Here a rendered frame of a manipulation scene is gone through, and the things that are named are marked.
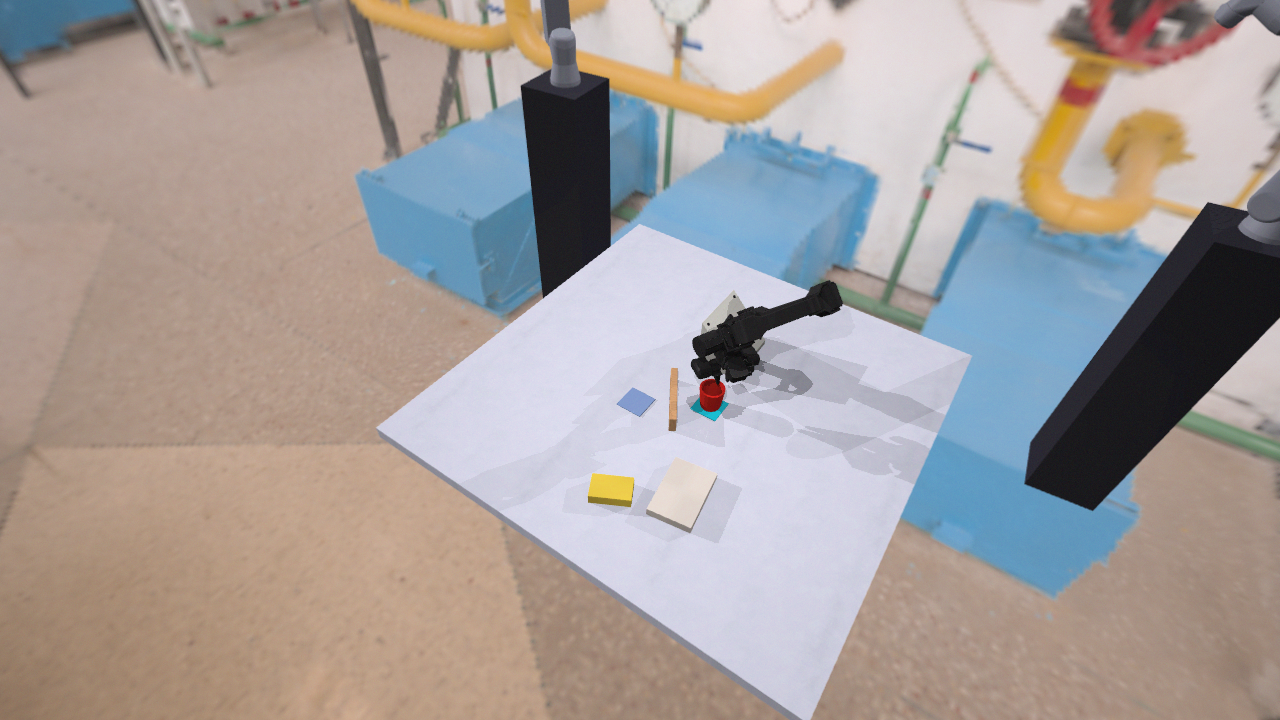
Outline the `beige flat block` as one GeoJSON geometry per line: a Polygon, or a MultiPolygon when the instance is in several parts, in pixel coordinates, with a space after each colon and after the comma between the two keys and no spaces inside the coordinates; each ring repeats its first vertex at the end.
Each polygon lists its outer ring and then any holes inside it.
{"type": "Polygon", "coordinates": [[[716,479],[716,471],[675,457],[646,515],[691,533],[716,479]]]}

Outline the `yellow rectangular block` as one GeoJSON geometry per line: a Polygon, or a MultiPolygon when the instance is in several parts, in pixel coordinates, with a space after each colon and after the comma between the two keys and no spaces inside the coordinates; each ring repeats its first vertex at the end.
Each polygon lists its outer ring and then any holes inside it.
{"type": "Polygon", "coordinates": [[[631,507],[634,477],[614,477],[593,473],[588,503],[605,503],[631,507]]]}

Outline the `red cup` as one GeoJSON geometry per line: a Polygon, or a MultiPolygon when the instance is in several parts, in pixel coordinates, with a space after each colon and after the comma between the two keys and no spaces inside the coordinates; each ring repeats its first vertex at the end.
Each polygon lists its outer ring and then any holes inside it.
{"type": "Polygon", "coordinates": [[[700,406],[708,413],[714,413],[721,407],[724,397],[724,384],[717,386],[716,379],[703,380],[700,384],[700,406]]]}

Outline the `light brown wooden beam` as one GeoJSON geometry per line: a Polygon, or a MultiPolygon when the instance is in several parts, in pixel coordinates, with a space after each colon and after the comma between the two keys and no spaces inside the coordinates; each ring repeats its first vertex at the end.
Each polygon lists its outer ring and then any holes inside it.
{"type": "Polygon", "coordinates": [[[676,430],[677,421],[678,368],[671,368],[669,375],[669,430],[676,430]]]}

